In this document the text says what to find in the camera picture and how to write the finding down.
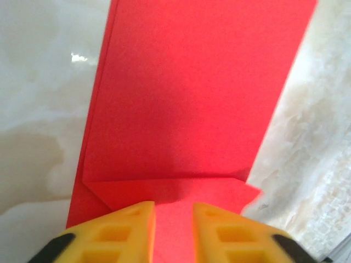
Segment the white marble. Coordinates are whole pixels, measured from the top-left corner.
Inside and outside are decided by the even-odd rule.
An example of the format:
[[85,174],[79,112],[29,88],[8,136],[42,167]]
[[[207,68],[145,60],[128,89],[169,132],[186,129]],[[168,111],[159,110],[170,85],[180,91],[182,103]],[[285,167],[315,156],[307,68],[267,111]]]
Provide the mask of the white marble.
[[[1,2],[0,263],[64,228],[108,7]],[[350,63],[351,1],[321,0],[249,178],[246,214],[317,257],[351,232]]]

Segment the red envelope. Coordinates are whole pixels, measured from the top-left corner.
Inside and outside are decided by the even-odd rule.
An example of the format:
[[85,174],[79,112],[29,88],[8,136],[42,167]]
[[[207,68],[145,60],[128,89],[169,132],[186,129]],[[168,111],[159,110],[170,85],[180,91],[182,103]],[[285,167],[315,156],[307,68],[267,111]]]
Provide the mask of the red envelope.
[[192,203],[259,193],[244,182],[314,6],[112,0],[67,226],[153,200],[154,262],[192,262]]

